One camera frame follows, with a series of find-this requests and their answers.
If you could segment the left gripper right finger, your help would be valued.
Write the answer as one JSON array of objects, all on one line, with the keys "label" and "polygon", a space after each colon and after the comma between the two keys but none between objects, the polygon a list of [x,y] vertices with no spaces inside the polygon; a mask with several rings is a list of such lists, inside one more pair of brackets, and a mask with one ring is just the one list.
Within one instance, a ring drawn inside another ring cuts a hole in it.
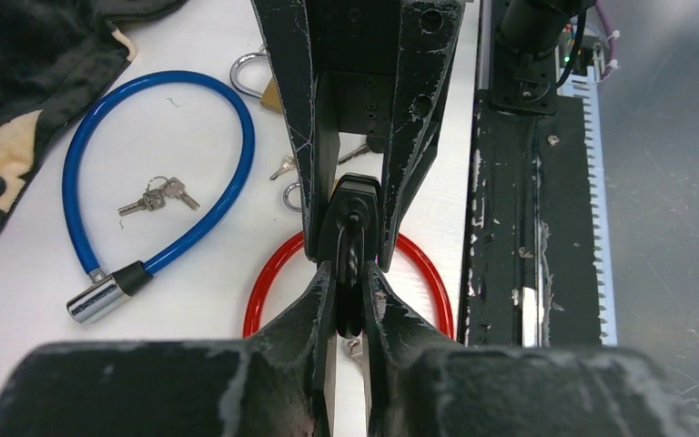
[{"label": "left gripper right finger", "polygon": [[364,270],[371,436],[684,436],[684,406],[637,351],[466,347]]}]

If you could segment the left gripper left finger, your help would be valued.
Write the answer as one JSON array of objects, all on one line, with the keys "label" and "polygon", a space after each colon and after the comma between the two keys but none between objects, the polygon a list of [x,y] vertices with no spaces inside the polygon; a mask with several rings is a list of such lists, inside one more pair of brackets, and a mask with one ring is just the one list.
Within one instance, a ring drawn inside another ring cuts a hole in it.
[{"label": "left gripper left finger", "polygon": [[327,436],[331,273],[243,340],[40,346],[0,392],[0,436]]}]

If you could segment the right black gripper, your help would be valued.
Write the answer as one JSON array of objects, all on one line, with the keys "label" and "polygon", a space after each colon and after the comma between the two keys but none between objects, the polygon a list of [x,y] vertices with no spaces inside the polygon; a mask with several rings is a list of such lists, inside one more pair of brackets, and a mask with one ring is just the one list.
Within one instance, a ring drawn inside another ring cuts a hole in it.
[{"label": "right black gripper", "polygon": [[441,127],[463,1],[254,1],[302,195],[304,250],[319,259],[339,131],[386,137],[378,265],[387,272],[400,222]]}]

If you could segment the red cable lock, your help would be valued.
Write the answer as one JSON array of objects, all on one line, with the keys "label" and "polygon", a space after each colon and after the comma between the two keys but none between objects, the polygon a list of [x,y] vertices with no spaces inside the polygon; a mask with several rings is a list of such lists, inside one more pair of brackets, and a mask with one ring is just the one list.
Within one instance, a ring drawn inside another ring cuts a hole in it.
[{"label": "red cable lock", "polygon": [[[259,330],[262,311],[274,280],[291,257],[302,249],[303,245],[303,233],[298,232],[286,240],[269,257],[268,261],[259,272],[248,297],[242,325],[243,338],[249,337]],[[408,259],[424,280],[430,294],[438,330],[454,340],[456,338],[456,329],[453,320],[451,300],[435,264],[418,245],[402,234],[399,235],[396,242],[396,250],[401,252],[404,257]]]}]

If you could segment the black padlock key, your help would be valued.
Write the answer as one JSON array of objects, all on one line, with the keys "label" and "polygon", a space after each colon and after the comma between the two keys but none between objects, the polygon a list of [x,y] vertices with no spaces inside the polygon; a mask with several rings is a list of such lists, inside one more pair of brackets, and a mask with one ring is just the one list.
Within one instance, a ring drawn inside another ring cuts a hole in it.
[{"label": "black padlock key", "polygon": [[365,141],[348,154],[342,156],[338,160],[338,165],[342,166],[354,158],[358,158],[369,153],[383,154],[387,146],[386,139],[383,137],[366,136]]}]

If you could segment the large brass padlock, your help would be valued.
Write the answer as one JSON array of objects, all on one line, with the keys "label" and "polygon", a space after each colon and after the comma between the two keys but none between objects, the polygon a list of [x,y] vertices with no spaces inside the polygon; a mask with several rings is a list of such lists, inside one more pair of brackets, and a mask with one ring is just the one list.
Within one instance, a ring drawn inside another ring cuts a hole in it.
[{"label": "large brass padlock", "polygon": [[249,97],[268,111],[284,114],[266,47],[261,46],[258,50],[243,54],[234,60],[230,65],[228,77],[231,86],[239,94]]}]

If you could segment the black padlock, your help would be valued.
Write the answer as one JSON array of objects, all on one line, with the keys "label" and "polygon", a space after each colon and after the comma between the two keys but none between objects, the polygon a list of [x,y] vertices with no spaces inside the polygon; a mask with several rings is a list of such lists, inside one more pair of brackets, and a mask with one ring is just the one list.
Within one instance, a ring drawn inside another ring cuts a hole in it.
[{"label": "black padlock", "polygon": [[336,331],[345,339],[363,330],[362,282],[379,254],[379,197],[380,183],[374,177],[343,175],[320,228],[318,261],[330,263]]}]

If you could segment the blue cable lock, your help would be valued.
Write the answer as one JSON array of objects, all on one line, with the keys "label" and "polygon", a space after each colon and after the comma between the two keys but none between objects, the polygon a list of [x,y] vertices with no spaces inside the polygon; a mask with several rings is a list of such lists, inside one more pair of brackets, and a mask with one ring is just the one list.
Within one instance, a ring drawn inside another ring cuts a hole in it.
[{"label": "blue cable lock", "polygon": [[[214,244],[236,241],[254,165],[254,122],[241,96],[201,73],[148,73],[114,86],[69,135],[59,180],[66,275],[32,318],[69,336],[171,337],[234,330],[243,279],[229,290]],[[200,204],[169,198],[120,217],[150,185],[178,178]]]}]

